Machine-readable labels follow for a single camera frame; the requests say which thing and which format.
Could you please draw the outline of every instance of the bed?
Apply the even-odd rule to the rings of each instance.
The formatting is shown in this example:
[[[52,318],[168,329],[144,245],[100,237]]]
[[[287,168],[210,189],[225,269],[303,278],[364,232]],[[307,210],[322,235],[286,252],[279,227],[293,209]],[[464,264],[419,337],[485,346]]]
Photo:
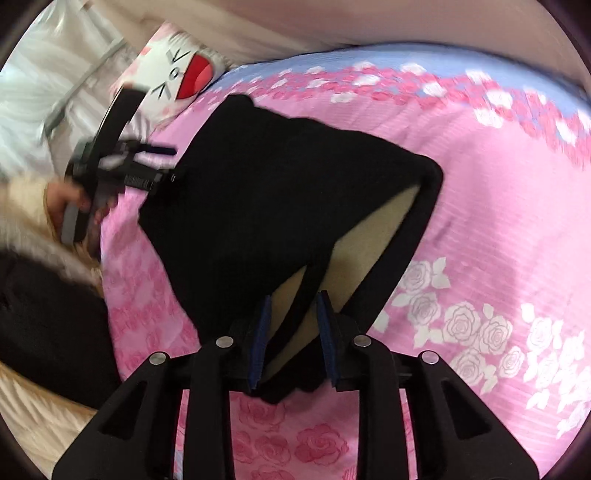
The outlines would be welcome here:
[[[591,108],[579,80],[462,48],[358,47],[239,67],[152,140],[182,155],[225,96],[246,93],[285,115],[366,131],[435,159],[446,174],[437,210],[370,334],[405,353],[440,352],[542,475],[585,478]],[[137,225],[142,201],[128,190],[102,238],[124,377],[153,351],[199,347]],[[323,387],[277,406],[231,400],[237,478],[355,478],[354,395],[336,398]]]

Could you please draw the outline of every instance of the red mouth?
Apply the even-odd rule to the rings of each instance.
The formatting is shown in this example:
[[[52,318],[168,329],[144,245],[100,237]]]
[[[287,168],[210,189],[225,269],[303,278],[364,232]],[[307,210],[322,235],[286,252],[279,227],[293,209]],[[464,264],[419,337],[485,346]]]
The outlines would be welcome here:
[[[211,64],[201,55],[193,55],[178,89],[177,100],[185,100],[185,98],[198,94],[211,82],[212,78]]]

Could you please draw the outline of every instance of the white curtain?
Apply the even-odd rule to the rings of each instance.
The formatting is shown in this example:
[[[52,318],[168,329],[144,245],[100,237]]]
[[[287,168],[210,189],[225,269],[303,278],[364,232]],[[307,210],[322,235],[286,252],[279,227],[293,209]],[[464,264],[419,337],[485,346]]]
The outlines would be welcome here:
[[[99,126],[110,82],[133,59],[121,45],[113,26],[77,0],[55,0],[40,14],[0,72],[0,175],[63,173],[77,139]]]

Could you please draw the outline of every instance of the hand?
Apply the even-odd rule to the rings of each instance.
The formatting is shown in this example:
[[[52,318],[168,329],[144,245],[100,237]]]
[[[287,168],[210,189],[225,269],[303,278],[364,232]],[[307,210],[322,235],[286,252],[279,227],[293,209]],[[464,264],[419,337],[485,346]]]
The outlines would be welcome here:
[[[58,236],[64,223],[64,212],[69,203],[74,203],[82,212],[90,210],[90,200],[82,187],[68,180],[55,180],[47,185],[47,213],[53,223]],[[98,225],[117,205],[117,198],[110,199],[107,205],[98,209],[93,223]]]

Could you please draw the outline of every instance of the white rose print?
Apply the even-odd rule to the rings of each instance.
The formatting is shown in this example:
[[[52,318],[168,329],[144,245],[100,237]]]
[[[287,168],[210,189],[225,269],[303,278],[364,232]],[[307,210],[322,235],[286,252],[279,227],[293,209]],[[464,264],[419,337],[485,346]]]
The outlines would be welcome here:
[[[328,83],[328,80],[321,80],[321,79],[314,79],[312,80],[306,88],[318,88],[322,87],[325,83]]]
[[[531,303],[521,304],[521,318],[526,323],[531,323],[535,320],[534,306]]]
[[[449,366],[464,382],[474,386],[484,377],[486,362],[478,350],[469,348],[454,357]]]
[[[449,278],[443,273],[446,265],[446,258],[441,257],[433,262],[433,278],[431,279],[431,286],[433,288],[449,288]]]
[[[569,337],[564,341],[564,346],[560,352],[558,361],[560,368],[570,367],[575,360],[580,361],[584,356],[583,340],[585,332],[582,330],[578,336]]]
[[[492,80],[491,76],[483,72],[482,70],[468,69],[466,70],[466,75],[468,75],[468,78],[477,85],[480,85],[482,82]]]
[[[439,82],[429,82],[424,85],[423,92],[432,97],[443,97],[447,90],[439,85]]]
[[[552,319],[536,318],[527,337],[527,348],[533,352],[543,352],[552,343]]]
[[[475,108],[476,120],[482,125],[493,128],[501,128],[505,120],[498,113],[490,108]]]
[[[538,378],[535,381],[535,387],[540,390],[549,387],[556,373],[558,373],[558,357],[556,352],[552,352],[538,365]]]
[[[309,69],[306,70],[306,73],[312,73],[312,74],[316,74],[316,73],[320,73],[323,72],[324,68],[322,67],[310,67]]]
[[[583,129],[589,133],[589,131],[591,131],[591,116],[589,116],[587,112],[583,112],[581,109],[577,110],[577,115],[579,116],[579,120],[581,120]]]
[[[415,75],[427,73],[425,68],[421,67],[418,63],[405,63],[400,65],[400,71],[404,73],[414,73]]]
[[[420,293],[410,301],[408,321],[413,325],[428,325],[441,316],[441,307],[437,303],[435,292]]]
[[[478,349],[482,353],[502,355],[513,332],[513,325],[500,315],[493,317],[493,308],[489,304],[485,304],[482,310],[489,320],[482,325],[478,334]]]
[[[559,439],[564,435],[566,432],[569,432],[575,428],[581,428],[587,416],[589,415],[589,411],[591,411],[591,406],[585,404],[585,402],[580,402],[572,411],[569,418],[565,420],[560,420],[557,428],[558,433],[556,438]]]
[[[548,406],[548,400],[550,399],[550,390],[547,388],[541,392],[534,393],[528,400],[525,406],[526,410],[530,410],[534,407],[538,407],[540,410],[544,410]]]
[[[273,88],[281,87],[281,86],[285,85],[286,83],[287,83],[287,79],[277,80],[273,85],[271,85],[271,90],[273,90]]]
[[[358,72],[360,72],[363,69],[370,69],[371,67],[374,67],[375,65],[373,63],[371,63],[370,61],[359,61],[357,63],[353,64],[353,68],[355,70],[357,70]]]
[[[379,312],[378,317],[375,319],[372,328],[377,330],[379,333],[384,333],[388,328],[388,324],[390,323],[390,315],[384,310]]]
[[[512,347],[499,362],[499,377],[513,378],[516,376],[524,360],[525,354],[521,351],[521,348],[518,346]]]
[[[495,106],[511,108],[511,105],[513,105],[513,97],[509,92],[503,90],[489,90],[486,93],[486,98]]]
[[[431,264],[427,261],[409,263],[406,272],[398,283],[399,288],[409,294],[418,293],[431,283]]]
[[[364,85],[375,85],[379,82],[379,77],[377,75],[360,75],[357,79],[353,82],[353,85],[356,86],[364,86]]]
[[[461,345],[471,345],[479,328],[478,312],[470,303],[463,301],[446,310],[443,340],[449,343],[459,342]]]
[[[546,95],[542,92],[538,92],[538,90],[536,90],[535,88],[532,87],[524,87],[523,91],[529,95],[537,95],[538,99],[540,100],[540,103],[542,105],[545,105],[546,102],[548,101],[548,98],[546,97]]]
[[[357,97],[355,92],[333,93],[330,97],[330,103],[349,103]]]
[[[566,143],[575,145],[577,142],[577,134],[573,132],[564,120],[556,120],[556,130]]]

